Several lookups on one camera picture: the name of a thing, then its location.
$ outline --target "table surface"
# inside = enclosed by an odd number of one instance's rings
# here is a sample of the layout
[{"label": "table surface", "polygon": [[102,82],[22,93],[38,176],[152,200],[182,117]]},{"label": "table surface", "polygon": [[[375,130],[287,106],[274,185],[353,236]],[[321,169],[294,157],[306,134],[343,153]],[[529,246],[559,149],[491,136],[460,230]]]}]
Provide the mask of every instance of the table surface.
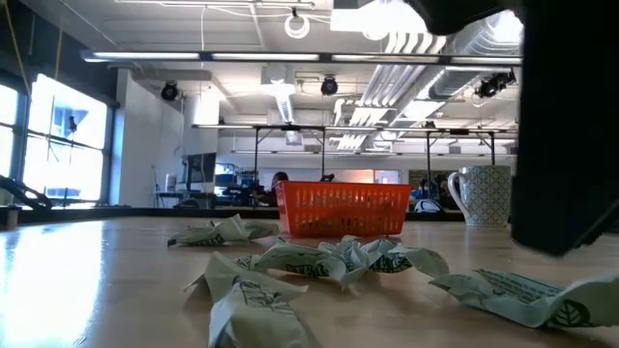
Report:
[{"label": "table surface", "polygon": [[[210,296],[181,288],[204,271],[213,250],[260,253],[276,238],[166,247],[173,233],[203,223],[128,217],[0,233],[0,346],[205,347]],[[516,246],[507,229],[467,229],[462,222],[406,222],[399,237],[406,246],[438,251],[454,273],[487,268],[568,285],[619,265],[619,237],[610,235],[561,260]],[[459,304],[414,270],[368,274],[346,292],[326,279],[280,277],[309,285],[292,306],[324,347],[619,346],[619,328],[527,329]]]}]

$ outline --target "security camera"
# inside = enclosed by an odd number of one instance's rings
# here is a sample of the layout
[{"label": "security camera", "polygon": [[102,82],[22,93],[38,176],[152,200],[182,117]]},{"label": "security camera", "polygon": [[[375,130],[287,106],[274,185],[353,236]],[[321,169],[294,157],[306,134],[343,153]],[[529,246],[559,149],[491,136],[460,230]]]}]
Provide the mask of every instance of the security camera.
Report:
[{"label": "security camera", "polygon": [[492,98],[514,83],[516,83],[514,70],[493,73],[492,76],[482,79],[482,84],[475,90],[475,94],[480,98]]},{"label": "security camera", "polygon": [[181,97],[181,91],[176,87],[176,81],[166,81],[162,89],[162,98],[166,102],[174,102]]},{"label": "security camera", "polygon": [[325,77],[324,81],[322,81],[322,86],[320,86],[320,92],[322,92],[323,96],[332,96],[337,93],[338,83],[336,78],[333,76]]}]

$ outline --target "window frame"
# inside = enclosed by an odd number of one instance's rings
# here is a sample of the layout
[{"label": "window frame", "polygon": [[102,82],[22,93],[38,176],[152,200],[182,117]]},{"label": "window frame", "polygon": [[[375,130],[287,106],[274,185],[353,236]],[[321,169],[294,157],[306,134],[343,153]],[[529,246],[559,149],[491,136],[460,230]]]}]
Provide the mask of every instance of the window frame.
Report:
[{"label": "window frame", "polygon": [[[39,73],[42,73],[42,72],[34,72],[32,74],[32,76],[34,76],[35,78],[32,78],[30,80],[31,83],[35,81],[36,76]],[[101,175],[101,178],[102,178],[100,182],[101,194],[99,196],[99,199],[92,200],[92,199],[68,198],[66,202],[68,204],[72,204],[72,203],[106,204],[108,203],[109,202],[109,187],[110,187],[109,181],[110,181],[110,171],[111,171],[111,156],[112,156],[111,146],[112,146],[112,140],[113,140],[113,126],[114,126],[114,120],[116,118],[116,109],[118,105],[110,105],[108,102],[101,101],[100,99],[94,96],[91,96],[87,93],[83,93],[79,90],[76,90],[77,92],[82,93],[90,98],[93,98],[99,102],[103,102],[107,108],[107,112],[105,114],[105,135],[104,135],[103,148],[99,149],[99,148],[96,148],[90,145],[80,143],[78,141],[72,141],[70,139],[62,138],[56,135],[50,135],[44,132],[29,130],[28,123],[30,121],[30,104],[31,104],[30,97],[24,94],[22,91],[17,90],[11,86],[7,86],[5,84],[3,84],[3,86],[17,91],[17,109],[16,109],[16,115],[15,115],[15,123],[13,125],[0,123],[0,127],[11,129],[14,135],[13,136],[13,148],[11,152],[11,167],[10,167],[9,177],[12,179],[18,180],[18,181],[23,181],[27,143],[28,143],[29,135],[42,136],[47,139],[47,143],[53,140],[54,142],[62,143],[68,146],[71,146],[73,144],[75,147],[81,147],[81,148],[85,148],[89,150],[100,151],[103,156],[103,172]],[[65,199],[63,198],[50,198],[50,199],[55,204],[65,202]]]}]

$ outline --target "mug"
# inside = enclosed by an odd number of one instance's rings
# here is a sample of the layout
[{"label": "mug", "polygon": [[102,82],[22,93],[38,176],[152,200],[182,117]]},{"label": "mug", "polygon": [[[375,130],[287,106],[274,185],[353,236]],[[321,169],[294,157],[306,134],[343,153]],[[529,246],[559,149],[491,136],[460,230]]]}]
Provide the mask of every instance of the mug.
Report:
[{"label": "mug", "polygon": [[[454,186],[456,177],[459,178],[460,194]],[[448,186],[467,225],[507,225],[512,198],[512,170],[509,166],[466,166],[449,176]]]}]

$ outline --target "basket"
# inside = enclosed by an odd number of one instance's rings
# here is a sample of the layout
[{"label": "basket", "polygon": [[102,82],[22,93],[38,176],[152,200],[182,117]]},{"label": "basket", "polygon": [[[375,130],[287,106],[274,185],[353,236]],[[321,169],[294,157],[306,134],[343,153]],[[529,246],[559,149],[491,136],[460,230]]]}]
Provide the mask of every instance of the basket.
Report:
[{"label": "basket", "polygon": [[299,237],[395,235],[408,207],[408,185],[279,182],[283,229]]}]

